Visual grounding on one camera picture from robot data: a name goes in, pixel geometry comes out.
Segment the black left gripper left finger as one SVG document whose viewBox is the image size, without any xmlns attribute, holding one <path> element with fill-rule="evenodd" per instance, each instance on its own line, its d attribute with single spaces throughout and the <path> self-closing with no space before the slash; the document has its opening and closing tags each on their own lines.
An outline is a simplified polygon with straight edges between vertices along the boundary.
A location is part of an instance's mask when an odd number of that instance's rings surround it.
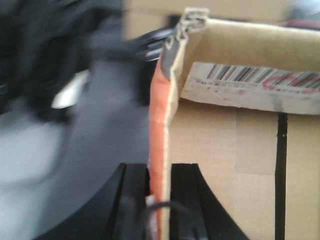
<svg viewBox="0 0 320 240">
<path fill-rule="evenodd" d="M 146 207 L 149 174 L 145 164 L 121 163 L 79 210 L 40 240 L 132 240 Z"/>
</svg>

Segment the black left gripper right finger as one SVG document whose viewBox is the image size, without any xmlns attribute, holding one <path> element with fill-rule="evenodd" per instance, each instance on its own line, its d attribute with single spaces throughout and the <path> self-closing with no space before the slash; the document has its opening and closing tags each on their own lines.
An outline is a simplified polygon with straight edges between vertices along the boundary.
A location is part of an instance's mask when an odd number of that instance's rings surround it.
<svg viewBox="0 0 320 240">
<path fill-rule="evenodd" d="M 171 240 L 248 238 L 213 194 L 197 164 L 172 165 L 170 200 L 182 205 L 186 211 L 171 209 Z"/>
</svg>

